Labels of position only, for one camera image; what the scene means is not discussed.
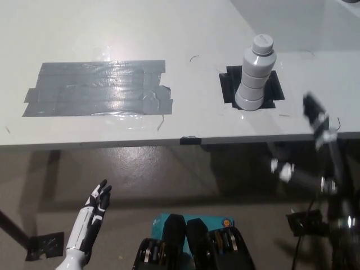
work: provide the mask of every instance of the black cable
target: black cable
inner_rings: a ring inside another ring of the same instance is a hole
[[[308,217],[309,215],[309,212],[311,210],[311,207],[313,206],[313,204],[315,203],[315,199],[316,197],[310,202],[310,205],[308,207],[308,210],[307,210],[307,213],[306,213],[306,217]],[[292,259],[292,266],[291,266],[291,270],[295,270],[296,268],[296,259],[298,257],[298,253],[299,253],[299,248],[300,248],[300,243],[302,241],[302,236],[299,236],[299,239],[298,239],[298,243],[296,244],[296,248],[295,248],[295,253],[294,253],[294,258]]]

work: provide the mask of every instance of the gray bottle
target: gray bottle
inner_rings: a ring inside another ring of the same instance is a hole
[[[261,34],[244,52],[241,83],[235,94],[236,103],[244,110],[257,110],[264,102],[264,87],[276,62],[273,45],[269,35]]]

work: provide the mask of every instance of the black tape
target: black tape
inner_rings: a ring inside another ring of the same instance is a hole
[[[46,258],[61,257],[64,254],[64,232],[30,238],[26,261],[39,260],[41,255]]]
[[[235,93],[241,82],[242,66],[227,66],[227,73],[219,74],[224,103],[232,103],[233,108],[242,110],[235,102]],[[270,73],[265,85],[264,103],[260,109],[275,108],[274,100],[285,100],[276,71]]]
[[[180,145],[200,145],[200,144],[201,144],[201,138],[196,138],[195,136],[180,138]]]

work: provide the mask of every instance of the white robotic hand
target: white robotic hand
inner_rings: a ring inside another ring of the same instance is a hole
[[[81,270],[88,264],[92,246],[110,204],[111,186],[105,188],[106,184],[107,180],[102,181],[80,210],[66,246],[66,257],[57,270]]]

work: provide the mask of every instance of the concrete floor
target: concrete floor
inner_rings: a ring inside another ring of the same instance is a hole
[[[349,144],[354,152],[357,142]],[[316,168],[309,143],[294,145]],[[265,145],[134,147],[0,154],[0,207],[29,235],[64,231],[104,178],[111,205],[86,269],[131,269],[138,246],[162,212],[234,217],[257,269],[290,269],[297,239],[286,214],[310,196],[289,190],[254,161]],[[351,160],[357,170],[356,159]],[[25,262],[26,252],[0,230],[1,269],[55,269],[62,258]],[[298,269],[328,269],[325,240],[305,238]]]

